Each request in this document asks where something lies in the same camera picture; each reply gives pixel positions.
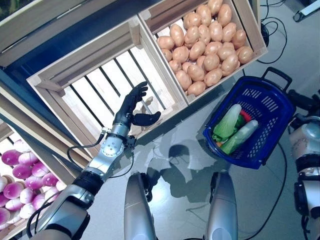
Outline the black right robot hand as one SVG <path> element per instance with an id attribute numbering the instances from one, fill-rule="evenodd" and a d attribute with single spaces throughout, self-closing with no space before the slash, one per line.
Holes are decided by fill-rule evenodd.
<path id="1" fill-rule="evenodd" d="M 296 92 L 288 91 L 290 101 L 296 106 L 296 112 L 304 117 L 320 116 L 320 95 L 313 94 L 311 97 Z"/>

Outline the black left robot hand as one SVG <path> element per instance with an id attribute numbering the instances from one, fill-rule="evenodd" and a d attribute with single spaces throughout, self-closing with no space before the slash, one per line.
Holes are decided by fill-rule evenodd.
<path id="1" fill-rule="evenodd" d="M 157 111 L 154 114 L 133 114 L 137 103 L 141 102 L 146 95 L 146 91 L 148 90 L 147 84 L 146 81 L 139 83 L 125 96 L 119 111 L 115 114 L 113 124 L 122 123 L 130 130 L 132 124 L 135 126 L 147 127 L 155 124 L 159 120 L 161 116 L 160 111 Z"/>

